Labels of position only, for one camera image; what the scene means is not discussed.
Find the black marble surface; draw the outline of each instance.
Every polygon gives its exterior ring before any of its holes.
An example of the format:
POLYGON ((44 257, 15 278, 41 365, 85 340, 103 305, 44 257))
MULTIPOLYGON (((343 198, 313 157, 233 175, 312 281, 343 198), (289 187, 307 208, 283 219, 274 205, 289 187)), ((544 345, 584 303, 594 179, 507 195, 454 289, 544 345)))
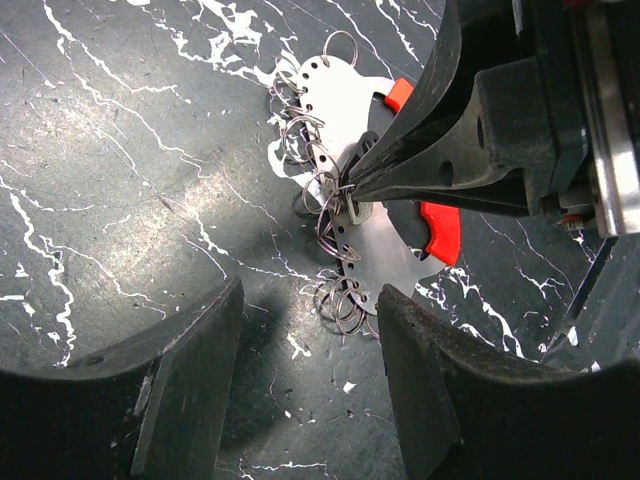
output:
MULTIPOLYGON (((357 39, 360 73, 415 82, 442 9, 2 2, 0 366, 64 366, 238 274, 246 327, 217 478, 402 478, 378 342, 343 339, 317 313, 337 267, 293 213, 300 186, 272 168, 282 117, 268 86, 276 55, 303 62, 336 29, 357 39)), ((458 265, 415 300, 531 360, 559 329, 580 348, 564 317, 596 236, 468 212, 462 235, 458 265)))

